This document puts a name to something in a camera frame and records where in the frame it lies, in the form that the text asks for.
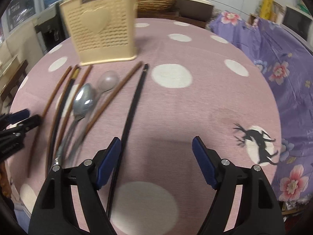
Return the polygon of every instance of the blue gripper pad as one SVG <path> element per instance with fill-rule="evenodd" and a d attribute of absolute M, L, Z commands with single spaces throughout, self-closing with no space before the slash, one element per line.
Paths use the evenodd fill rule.
<path fill-rule="evenodd" d="M 215 178 L 215 167 L 205 152 L 204 146 L 200 143 L 197 137 L 192 140 L 192 151 L 196 157 L 205 181 L 216 190 L 218 182 Z"/>
<path fill-rule="evenodd" d="M 97 172 L 97 186 L 101 188 L 106 185 L 109 177 L 117 163 L 118 157 L 121 153 L 121 140 L 117 138 L 113 145 L 107 149 L 107 154 L 98 168 Z"/>

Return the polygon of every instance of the pink tablecloth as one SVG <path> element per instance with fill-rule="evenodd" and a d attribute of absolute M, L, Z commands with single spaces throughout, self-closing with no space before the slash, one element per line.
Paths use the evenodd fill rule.
<path fill-rule="evenodd" d="M 281 145 L 276 103 L 259 69 L 239 49 L 205 29 L 141 18 L 136 24 L 136 45 L 136 60 L 95 65 L 87 79 L 95 85 L 107 70 L 123 78 L 138 61 L 150 64 L 118 179 L 112 223 L 118 234 L 197 234 L 215 191 L 205 183 L 193 156 L 193 137 L 199 135 L 221 158 L 250 168 L 259 162 L 258 148 L 247 140 L 244 147 L 238 146 L 234 136 L 245 134 L 232 128 L 238 123 L 246 130 L 267 132 L 276 139 L 274 144 L 267 143 L 267 152 L 273 154 Z M 32 114 L 41 114 L 61 75 L 77 63 L 79 58 L 67 39 L 30 71 L 11 112 L 29 108 Z M 132 77 L 93 127 L 79 162 L 93 158 L 114 136 L 121 137 L 140 74 Z M 28 133 L 25 149 L 9 160 L 14 184 L 29 211 L 45 179 L 47 138 L 56 102 L 57 98 L 44 121 L 31 177 L 26 178 L 25 160 L 35 130 Z M 277 162 L 278 155 L 272 161 Z M 276 166 L 262 165 L 271 181 Z M 99 191 L 104 206 L 108 186 Z M 227 228 L 234 225 L 239 196 L 240 192 Z M 79 224 L 87 229 L 76 191 L 73 197 Z"/>

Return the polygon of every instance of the yellow roll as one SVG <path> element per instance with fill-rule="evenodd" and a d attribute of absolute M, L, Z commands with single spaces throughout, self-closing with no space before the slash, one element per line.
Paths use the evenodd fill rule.
<path fill-rule="evenodd" d="M 272 4 L 274 0 L 263 0 L 260 11 L 260 17 L 269 20 L 272 11 Z"/>

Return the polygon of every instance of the metal spoon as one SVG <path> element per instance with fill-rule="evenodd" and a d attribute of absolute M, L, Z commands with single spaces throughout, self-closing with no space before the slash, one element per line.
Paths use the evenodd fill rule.
<path fill-rule="evenodd" d="M 101 98 L 101 95 L 104 92 L 107 92 L 107 91 L 115 88 L 118 81 L 119 81 L 119 78 L 118 78 L 118 75 L 115 71 L 106 71 L 99 77 L 98 82 L 97 82 L 98 91 L 97 91 L 96 97 L 94 99 L 94 105 L 89 110 L 89 112 L 86 114 L 85 121 L 84 121 L 84 124 L 82 125 L 82 129 L 79 133 L 79 136 L 77 137 L 77 139 L 75 140 L 75 142 L 72 146 L 71 152 L 68 156 L 69 166 L 73 165 L 75 155 L 77 152 L 79 152 L 79 147 L 82 145 L 82 143 L 84 141 L 88 121 L 89 121 L 89 119 L 92 115 L 92 112 L 95 109 L 99 99 Z"/>
<path fill-rule="evenodd" d="M 89 110 L 93 107 L 94 98 L 94 89 L 89 83 L 83 85 L 82 88 L 78 91 L 73 103 L 74 121 L 69 127 L 66 136 L 63 138 L 61 145 L 57 150 L 56 158 L 54 160 L 55 165 L 62 165 L 63 154 L 64 152 L 66 152 L 71 142 L 76 126 L 78 125 L 79 121 L 83 119 L 89 112 Z"/>

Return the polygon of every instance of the heart shape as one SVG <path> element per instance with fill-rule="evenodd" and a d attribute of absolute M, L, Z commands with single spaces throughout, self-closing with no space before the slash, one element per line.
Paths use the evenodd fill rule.
<path fill-rule="evenodd" d="M 105 7 L 97 8 L 96 10 L 85 11 L 80 16 L 80 21 L 94 34 L 101 32 L 110 21 L 110 12 Z"/>

